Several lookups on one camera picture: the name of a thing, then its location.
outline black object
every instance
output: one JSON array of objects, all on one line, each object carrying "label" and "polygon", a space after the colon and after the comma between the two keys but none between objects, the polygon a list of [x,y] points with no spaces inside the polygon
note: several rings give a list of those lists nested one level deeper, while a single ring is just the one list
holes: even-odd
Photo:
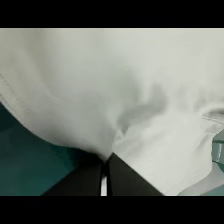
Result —
[{"label": "black object", "polygon": [[43,196],[100,196],[103,174],[107,196],[163,196],[115,154],[106,164],[92,156]]}]

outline green surface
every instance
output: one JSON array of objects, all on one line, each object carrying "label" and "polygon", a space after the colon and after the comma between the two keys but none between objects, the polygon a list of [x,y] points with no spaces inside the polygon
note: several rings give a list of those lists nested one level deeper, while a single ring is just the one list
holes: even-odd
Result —
[{"label": "green surface", "polygon": [[0,195],[41,195],[86,154],[34,136],[0,104]]}]

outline crumpled fabric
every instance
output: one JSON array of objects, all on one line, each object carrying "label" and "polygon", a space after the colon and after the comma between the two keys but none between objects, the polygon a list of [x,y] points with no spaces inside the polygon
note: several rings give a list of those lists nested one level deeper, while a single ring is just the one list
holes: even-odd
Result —
[{"label": "crumpled fabric", "polygon": [[211,171],[224,128],[223,29],[0,29],[0,100],[31,132],[165,195]]}]

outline white garment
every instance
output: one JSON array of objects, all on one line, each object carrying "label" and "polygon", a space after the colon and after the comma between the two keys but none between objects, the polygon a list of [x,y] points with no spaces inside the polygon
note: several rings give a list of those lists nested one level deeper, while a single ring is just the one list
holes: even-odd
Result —
[{"label": "white garment", "polygon": [[0,29],[0,100],[30,131],[107,159],[166,195],[211,171],[223,29]]}]

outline dark green surface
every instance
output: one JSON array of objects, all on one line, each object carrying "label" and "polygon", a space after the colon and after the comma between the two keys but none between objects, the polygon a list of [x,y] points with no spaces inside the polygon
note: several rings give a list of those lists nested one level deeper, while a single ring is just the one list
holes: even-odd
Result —
[{"label": "dark green surface", "polygon": [[0,104],[0,195],[41,195],[86,155],[34,136]]}]

